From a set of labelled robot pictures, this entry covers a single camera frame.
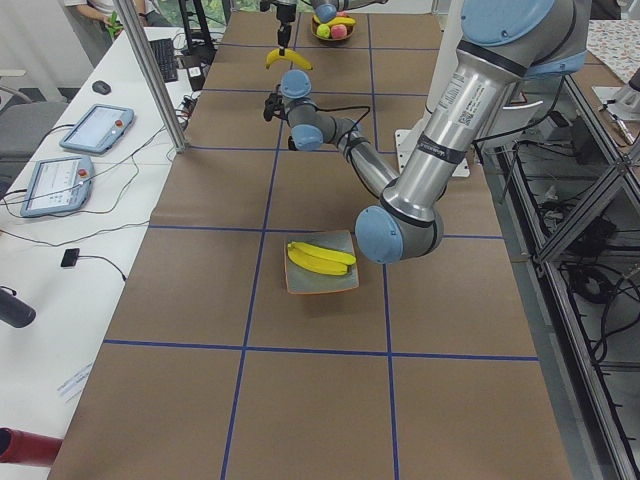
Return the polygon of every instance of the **bowl of fruit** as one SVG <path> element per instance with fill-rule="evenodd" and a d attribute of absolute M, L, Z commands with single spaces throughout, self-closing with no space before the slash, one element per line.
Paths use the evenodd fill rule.
<path fill-rule="evenodd" d="M 345 12 L 338 12 L 336 18 L 326 23 L 322 23 L 317 15 L 311 19 L 311 33 L 323 42 L 343 42 L 353 35 L 355 26 L 355 19 Z"/>

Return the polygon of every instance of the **white desk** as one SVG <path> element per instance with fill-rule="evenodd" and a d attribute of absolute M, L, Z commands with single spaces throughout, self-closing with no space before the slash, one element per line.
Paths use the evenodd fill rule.
<path fill-rule="evenodd" d="M 173 38 L 179 29 L 151 28 L 150 39 Z M 104 80 L 112 87 L 107 96 L 92 91 L 91 84 Z M 191 89 L 186 73 L 179 81 L 166 84 L 174 106 Z M 130 107 L 133 125 L 104 156 L 92 157 L 96 172 L 104 172 L 121 162 L 162 128 L 162 120 L 138 68 L 126 35 L 114 43 L 101 63 L 80 89 L 58 125 L 75 123 L 95 103 Z M 51 134 L 14 183 L 12 190 L 25 188 L 35 160 L 64 157 L 58 142 L 67 130 Z M 108 214 L 79 213 L 68 218 L 17 219 L 0 208 L 0 228 L 28 238 L 62 243 L 100 230 L 149 219 L 171 168 L 174 152 L 169 135 L 161 132 L 135 156 L 139 172 Z M 135 174 L 127 160 L 95 178 L 84 210 L 104 211 Z M 19 196 L 8 201 L 19 200 Z M 12 207 L 18 212 L 20 205 Z M 0 234 L 2 271 L 0 285 L 18 291 L 21 300 L 35 308 L 34 322 L 15 329 L 0 322 L 0 426 L 64 437 L 79 396 L 65 403 L 57 388 L 95 359 L 106 328 L 124 287 L 120 274 L 103 260 L 80 259 L 72 269 L 62 269 L 60 260 L 68 247 L 80 248 L 81 255 L 100 255 L 129 273 L 146 226 L 132 227 L 73 242 L 47 247 Z M 49 469 L 0 464 L 3 480 L 42 480 Z"/>

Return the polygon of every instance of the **office chair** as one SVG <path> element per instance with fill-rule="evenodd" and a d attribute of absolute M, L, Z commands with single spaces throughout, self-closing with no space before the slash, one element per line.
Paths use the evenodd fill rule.
<path fill-rule="evenodd" d="M 0 90 L 22 103 L 0 113 L 0 195 L 13 183 L 40 142 L 67 108 L 62 102 L 34 102 L 24 93 L 2 85 L 2 77 L 20 77 L 24 70 L 0 70 Z"/>

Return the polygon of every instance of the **black cup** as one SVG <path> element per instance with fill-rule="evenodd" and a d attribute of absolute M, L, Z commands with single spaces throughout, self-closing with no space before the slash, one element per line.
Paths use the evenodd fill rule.
<path fill-rule="evenodd" d="M 12 327 L 22 328 L 33 322 L 34 318 L 36 311 L 33 308 L 20 301 L 14 291 L 9 293 L 0 287 L 0 320 Z"/>

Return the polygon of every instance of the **blue and white device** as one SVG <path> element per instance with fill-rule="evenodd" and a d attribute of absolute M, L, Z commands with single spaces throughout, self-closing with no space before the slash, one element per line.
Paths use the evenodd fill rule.
<path fill-rule="evenodd" d="M 124 135 L 133 122 L 133 110 L 96 104 L 60 141 L 67 150 L 101 155 Z"/>
<path fill-rule="evenodd" d="M 86 155 L 36 162 L 20 215 L 40 217 L 78 210 L 89 198 L 93 176 L 93 163 Z"/>

